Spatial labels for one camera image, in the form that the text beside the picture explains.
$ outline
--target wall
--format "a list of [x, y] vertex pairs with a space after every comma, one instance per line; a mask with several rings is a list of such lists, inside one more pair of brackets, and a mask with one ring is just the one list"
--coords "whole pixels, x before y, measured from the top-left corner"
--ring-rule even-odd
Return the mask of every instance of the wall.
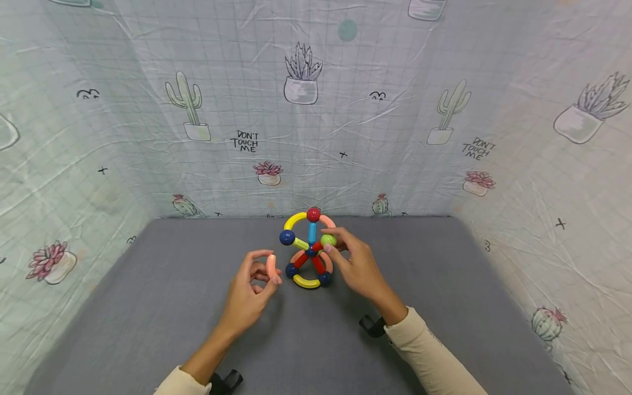
[[[2, 385], [151, 218], [318, 205], [462, 218], [569, 384], [629, 392], [628, 3], [0, 6]], [[56, 240], [73, 269], [26, 279]]]

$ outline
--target beige sleeve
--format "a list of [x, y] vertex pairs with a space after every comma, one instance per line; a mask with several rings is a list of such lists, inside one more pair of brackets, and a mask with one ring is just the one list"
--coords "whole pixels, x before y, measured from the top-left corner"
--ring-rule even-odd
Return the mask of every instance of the beige sleeve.
[[463, 364], [432, 334], [414, 308], [408, 308], [402, 322], [384, 329], [428, 395], [487, 395]]
[[190, 374], [180, 370], [177, 366], [162, 384], [156, 389], [154, 395], [208, 395], [210, 383], [201, 385]]

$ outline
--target gray mat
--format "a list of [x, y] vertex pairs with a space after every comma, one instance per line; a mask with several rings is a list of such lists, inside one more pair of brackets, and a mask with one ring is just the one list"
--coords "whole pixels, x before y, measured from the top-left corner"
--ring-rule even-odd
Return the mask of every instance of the gray mat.
[[[334, 220], [373, 247], [387, 280], [490, 395], [572, 394], [458, 220]], [[217, 322], [246, 251], [274, 249], [284, 269], [296, 249], [278, 242], [283, 222], [154, 221], [93, 292], [26, 393], [151, 394]], [[307, 226], [296, 232], [307, 238]], [[236, 395], [423, 393], [387, 338], [362, 331], [366, 313], [374, 311], [335, 271], [326, 289], [286, 279], [218, 372], [243, 374]]]

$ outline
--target black clip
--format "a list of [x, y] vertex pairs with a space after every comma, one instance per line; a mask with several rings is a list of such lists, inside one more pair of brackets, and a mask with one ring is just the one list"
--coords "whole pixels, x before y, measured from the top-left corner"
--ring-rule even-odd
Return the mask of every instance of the black clip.
[[213, 373], [213, 377], [210, 379], [212, 385], [209, 395], [231, 395], [242, 381], [243, 377], [235, 369], [232, 369], [223, 380], [219, 374]]
[[368, 335], [374, 339], [382, 337], [386, 333], [384, 331], [384, 326], [386, 325], [386, 322], [384, 322], [384, 319], [382, 317], [380, 317], [377, 322], [374, 322], [371, 319], [371, 316], [369, 316], [369, 314], [366, 314], [360, 319], [359, 324], [361, 327], [364, 328]]

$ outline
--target red ball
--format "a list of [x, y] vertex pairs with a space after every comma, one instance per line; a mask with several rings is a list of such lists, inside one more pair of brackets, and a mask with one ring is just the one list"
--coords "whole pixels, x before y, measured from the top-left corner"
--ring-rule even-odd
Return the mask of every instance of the red ball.
[[310, 222], [318, 222], [320, 219], [320, 210], [318, 207], [312, 207], [307, 210], [307, 220]]

